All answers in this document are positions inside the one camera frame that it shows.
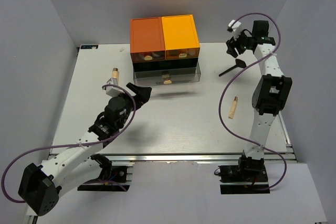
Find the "clear cabinet drawer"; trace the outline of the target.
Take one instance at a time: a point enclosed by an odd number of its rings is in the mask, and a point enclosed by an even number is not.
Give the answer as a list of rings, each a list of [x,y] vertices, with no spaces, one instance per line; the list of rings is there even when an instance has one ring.
[[[133,72],[133,82],[140,87],[199,82],[200,78],[201,70],[198,63],[190,68]]]

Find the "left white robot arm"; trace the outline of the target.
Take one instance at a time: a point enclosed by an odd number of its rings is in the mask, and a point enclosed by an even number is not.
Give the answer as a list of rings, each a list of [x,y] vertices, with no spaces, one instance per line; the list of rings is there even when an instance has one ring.
[[[130,125],[136,110],[149,101],[152,89],[128,83],[131,95],[112,83],[103,88],[111,98],[75,146],[24,169],[18,194],[36,215],[49,213],[65,193],[83,183],[104,183],[115,177],[111,161],[99,152]]]

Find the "black fan brush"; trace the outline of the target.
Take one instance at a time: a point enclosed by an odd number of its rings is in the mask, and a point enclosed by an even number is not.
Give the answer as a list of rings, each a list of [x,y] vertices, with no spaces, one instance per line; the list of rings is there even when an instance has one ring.
[[[234,70],[236,68],[245,69],[246,67],[247,67],[247,65],[243,60],[240,60],[240,59],[236,58],[235,59],[235,65],[233,65],[232,67],[228,68],[227,70],[221,72],[218,76],[221,77],[221,76],[231,72],[232,70]]]

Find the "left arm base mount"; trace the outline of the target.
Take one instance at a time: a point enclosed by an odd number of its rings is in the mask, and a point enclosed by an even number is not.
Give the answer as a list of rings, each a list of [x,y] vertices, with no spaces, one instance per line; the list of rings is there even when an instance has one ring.
[[[132,181],[132,167],[113,165],[107,157],[94,154],[90,160],[98,163],[99,176],[78,186],[77,191],[127,192]]]

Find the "clear yellow box drawer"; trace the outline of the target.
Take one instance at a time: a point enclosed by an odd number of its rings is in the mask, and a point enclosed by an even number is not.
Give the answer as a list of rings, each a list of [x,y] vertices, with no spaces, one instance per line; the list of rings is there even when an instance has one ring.
[[[167,50],[165,54],[165,59],[174,60],[174,59],[197,58],[199,55],[199,50],[200,48]]]

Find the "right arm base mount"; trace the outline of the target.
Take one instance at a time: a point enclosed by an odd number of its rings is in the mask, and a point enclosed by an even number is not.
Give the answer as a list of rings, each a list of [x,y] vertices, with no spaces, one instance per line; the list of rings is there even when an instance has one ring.
[[[222,195],[269,194],[266,168],[260,172],[242,172],[238,165],[218,166],[214,175],[219,177]]]

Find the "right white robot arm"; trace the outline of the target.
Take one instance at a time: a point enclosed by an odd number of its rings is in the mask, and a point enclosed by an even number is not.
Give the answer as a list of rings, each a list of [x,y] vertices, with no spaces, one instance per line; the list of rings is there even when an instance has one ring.
[[[254,121],[248,143],[238,161],[237,175],[247,182],[260,173],[264,166],[264,149],[271,125],[285,107],[292,86],[292,79],[281,71],[276,57],[276,42],[268,36],[269,23],[256,20],[252,32],[245,34],[241,23],[232,20],[228,31],[233,37],[226,42],[227,53],[233,57],[251,50],[258,61],[261,78],[253,93],[251,104]]]

